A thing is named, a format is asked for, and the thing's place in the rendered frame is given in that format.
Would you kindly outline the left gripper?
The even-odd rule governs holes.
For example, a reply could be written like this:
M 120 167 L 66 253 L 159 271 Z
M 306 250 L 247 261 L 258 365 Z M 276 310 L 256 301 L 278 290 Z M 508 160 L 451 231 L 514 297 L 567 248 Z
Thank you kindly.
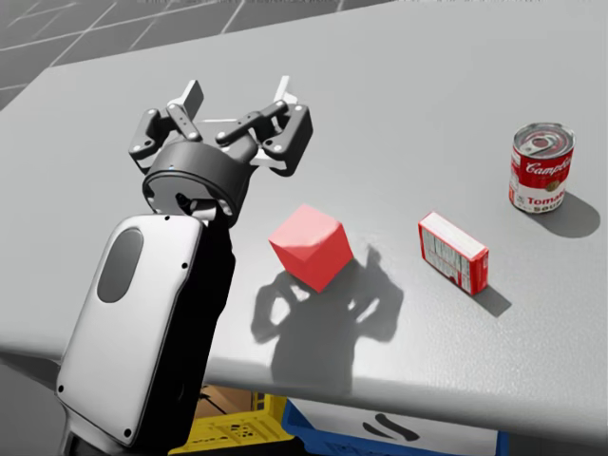
M 166 108 L 145 110 L 128 154 L 145 175 L 142 192 L 149 207 L 158 214 L 191 215 L 197 211 L 195 201 L 213 200 L 232 227 L 257 167 L 292 176 L 314 129 L 310 109 L 290 90 L 290 81 L 283 75 L 271 104 L 220 131 L 215 137 L 219 146 L 202 142 L 193 123 L 204 100 L 198 80 L 189 81 Z M 152 166 L 145 165 L 173 131 L 185 140 L 166 145 Z

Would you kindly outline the pink cube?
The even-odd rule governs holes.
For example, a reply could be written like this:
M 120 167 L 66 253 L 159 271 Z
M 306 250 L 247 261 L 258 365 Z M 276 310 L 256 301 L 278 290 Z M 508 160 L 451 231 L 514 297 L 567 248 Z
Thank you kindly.
M 353 259 L 343 224 L 308 204 L 300 205 L 268 240 L 284 269 L 317 293 Z

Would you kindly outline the red and white carton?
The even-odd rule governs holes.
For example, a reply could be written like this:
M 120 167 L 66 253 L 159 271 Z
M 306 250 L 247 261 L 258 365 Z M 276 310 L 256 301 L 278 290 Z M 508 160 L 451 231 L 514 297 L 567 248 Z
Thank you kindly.
M 422 258 L 469 295 L 488 283 L 489 250 L 436 212 L 418 222 Z

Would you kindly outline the yellow box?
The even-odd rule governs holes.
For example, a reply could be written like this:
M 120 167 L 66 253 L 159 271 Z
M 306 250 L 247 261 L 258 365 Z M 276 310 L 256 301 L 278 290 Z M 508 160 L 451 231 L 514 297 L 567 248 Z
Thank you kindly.
M 291 440 L 282 427 L 286 403 L 286 397 L 254 392 L 251 411 L 195 418 L 187 442 L 169 455 Z

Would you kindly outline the red and white can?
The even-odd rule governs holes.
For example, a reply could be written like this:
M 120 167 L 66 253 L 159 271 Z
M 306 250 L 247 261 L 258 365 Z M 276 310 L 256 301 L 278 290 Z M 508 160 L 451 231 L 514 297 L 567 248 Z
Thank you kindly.
M 537 215 L 562 204 L 575 141 L 561 123 L 530 123 L 515 133 L 509 200 L 517 209 Z

